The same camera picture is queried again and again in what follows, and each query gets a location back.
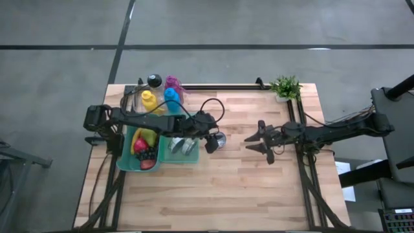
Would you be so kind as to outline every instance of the small white pot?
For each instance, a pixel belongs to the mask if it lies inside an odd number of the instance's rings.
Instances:
[[[280,97],[278,94],[276,94],[276,101],[278,102],[278,103],[285,103],[285,102],[288,102],[288,98],[286,98],[286,97]]]

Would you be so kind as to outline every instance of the green plant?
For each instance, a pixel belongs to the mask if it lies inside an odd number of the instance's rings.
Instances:
[[[300,88],[302,86],[295,76],[280,76],[275,82],[270,82],[270,90],[277,93],[279,97],[293,100],[300,99]]]

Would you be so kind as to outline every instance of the green fruit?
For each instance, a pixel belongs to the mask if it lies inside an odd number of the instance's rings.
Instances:
[[[151,147],[153,147],[157,141],[157,133],[150,129],[142,129],[140,137],[148,143],[148,146]]]

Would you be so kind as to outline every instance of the blue bottle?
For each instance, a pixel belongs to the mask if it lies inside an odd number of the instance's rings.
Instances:
[[[164,99],[165,101],[174,100],[178,103],[180,102],[179,94],[172,87],[166,89],[166,91],[164,92]],[[180,111],[180,106],[175,102],[168,102],[167,107],[168,110],[172,113],[178,113]]]

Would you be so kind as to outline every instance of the red apple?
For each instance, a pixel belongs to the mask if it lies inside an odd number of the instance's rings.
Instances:
[[[139,138],[135,141],[135,144],[134,144],[135,153],[139,153],[143,150],[146,151],[148,150],[148,148],[149,148],[148,143],[144,139]]]

